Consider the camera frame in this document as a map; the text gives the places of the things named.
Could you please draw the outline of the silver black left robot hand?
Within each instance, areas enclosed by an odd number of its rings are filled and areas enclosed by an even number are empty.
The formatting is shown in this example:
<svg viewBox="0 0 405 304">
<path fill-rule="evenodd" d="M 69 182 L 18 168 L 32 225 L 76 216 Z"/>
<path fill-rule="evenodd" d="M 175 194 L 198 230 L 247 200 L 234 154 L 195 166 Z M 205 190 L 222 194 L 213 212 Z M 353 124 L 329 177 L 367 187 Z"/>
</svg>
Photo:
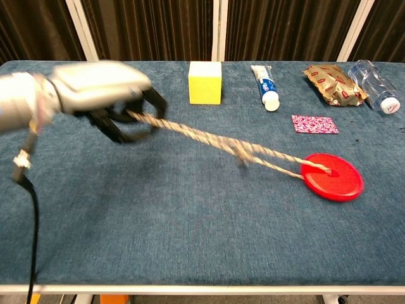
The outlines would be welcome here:
<svg viewBox="0 0 405 304">
<path fill-rule="evenodd" d="M 61 112 L 85 117 L 104 135 L 118 144 L 137 143 L 157 131 L 128 133 L 115 123 L 132 124 L 144 116 L 147 101 L 164 119 L 167 102 L 153 87 L 147 75 L 120 61 L 82 61 L 55 66 L 47 79 L 54 87 Z"/>
</svg>

